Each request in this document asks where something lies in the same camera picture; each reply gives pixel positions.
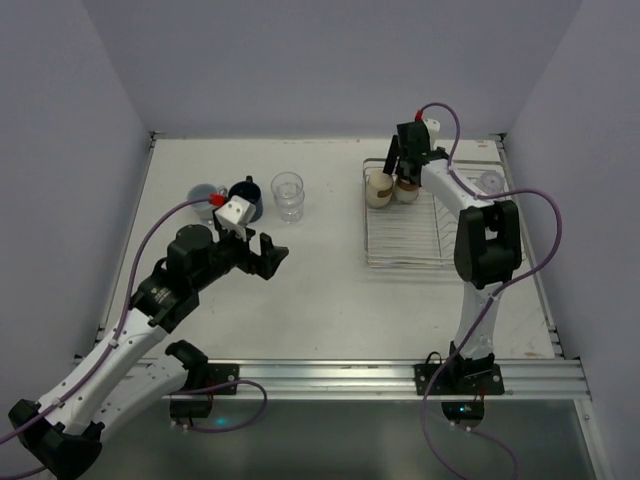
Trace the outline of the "cream brown ceramic cup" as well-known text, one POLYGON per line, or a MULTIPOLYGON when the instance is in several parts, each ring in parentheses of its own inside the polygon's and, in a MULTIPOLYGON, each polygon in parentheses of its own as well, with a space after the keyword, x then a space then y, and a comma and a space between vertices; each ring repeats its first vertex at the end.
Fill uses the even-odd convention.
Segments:
POLYGON ((396 177, 394 196, 397 201, 408 204, 414 202, 419 196, 419 185, 400 176, 396 177))

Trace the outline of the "dark blue mug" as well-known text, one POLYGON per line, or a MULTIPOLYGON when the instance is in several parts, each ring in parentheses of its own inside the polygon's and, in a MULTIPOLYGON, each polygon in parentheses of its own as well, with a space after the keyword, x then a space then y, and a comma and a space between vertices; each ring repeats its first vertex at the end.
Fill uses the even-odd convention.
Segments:
POLYGON ((243 181, 237 182, 230 188, 229 197, 233 196, 239 196, 255 207, 254 214, 250 220, 251 223, 258 221, 262 217, 264 211, 262 191, 251 175, 247 175, 243 181))

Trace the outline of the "light blue mug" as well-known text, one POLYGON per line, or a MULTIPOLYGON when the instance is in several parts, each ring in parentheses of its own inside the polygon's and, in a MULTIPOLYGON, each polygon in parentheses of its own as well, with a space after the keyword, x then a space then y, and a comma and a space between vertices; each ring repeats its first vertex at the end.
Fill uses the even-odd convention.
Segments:
POLYGON ((187 200, 192 202, 191 208, 201 222, 211 223, 214 211, 214 206, 209 202, 211 196, 226 196, 227 192, 228 189, 224 185, 198 184, 189 190, 187 200))

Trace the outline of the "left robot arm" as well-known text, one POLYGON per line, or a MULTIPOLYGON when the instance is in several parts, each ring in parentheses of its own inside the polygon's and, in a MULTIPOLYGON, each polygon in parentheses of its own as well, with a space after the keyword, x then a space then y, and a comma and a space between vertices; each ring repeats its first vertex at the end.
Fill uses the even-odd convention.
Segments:
POLYGON ((288 254, 267 234, 254 253, 248 239, 224 228, 181 228, 112 332, 54 389, 12 407, 14 436, 56 478, 77 479, 96 461, 103 441, 157 399, 211 392, 208 358, 185 340, 169 344, 131 380, 125 377, 198 307, 202 290, 233 269, 269 280, 288 254))

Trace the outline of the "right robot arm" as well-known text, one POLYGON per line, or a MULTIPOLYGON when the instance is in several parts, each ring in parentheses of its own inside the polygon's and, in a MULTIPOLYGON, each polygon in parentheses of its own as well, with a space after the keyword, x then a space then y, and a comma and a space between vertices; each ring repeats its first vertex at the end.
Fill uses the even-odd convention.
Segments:
POLYGON ((490 377, 499 288, 522 263, 518 207, 459 176, 451 154, 433 145, 422 120, 396 126, 384 171, 395 174, 397 182, 426 189, 457 218, 453 261, 464 283, 461 320, 448 358, 425 377, 435 386, 451 388, 490 377))

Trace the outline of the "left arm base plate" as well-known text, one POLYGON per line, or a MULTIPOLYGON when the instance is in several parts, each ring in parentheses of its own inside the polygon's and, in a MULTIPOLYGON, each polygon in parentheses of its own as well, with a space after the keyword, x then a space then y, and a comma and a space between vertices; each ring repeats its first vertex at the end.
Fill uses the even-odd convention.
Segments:
POLYGON ((181 393, 220 386, 240 378, 238 364, 211 363, 202 351, 185 340, 169 344, 165 354, 175 357, 188 373, 179 389, 181 393))

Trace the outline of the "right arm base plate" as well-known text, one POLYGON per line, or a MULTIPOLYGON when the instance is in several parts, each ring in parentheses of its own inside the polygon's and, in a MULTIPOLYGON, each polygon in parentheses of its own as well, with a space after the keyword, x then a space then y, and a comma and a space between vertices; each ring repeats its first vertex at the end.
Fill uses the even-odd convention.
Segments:
POLYGON ((486 396, 503 395, 505 386, 495 356, 489 354, 478 360, 456 355, 433 381, 432 378, 445 360, 438 352, 431 352, 425 361, 413 365, 414 383, 418 395, 486 396))

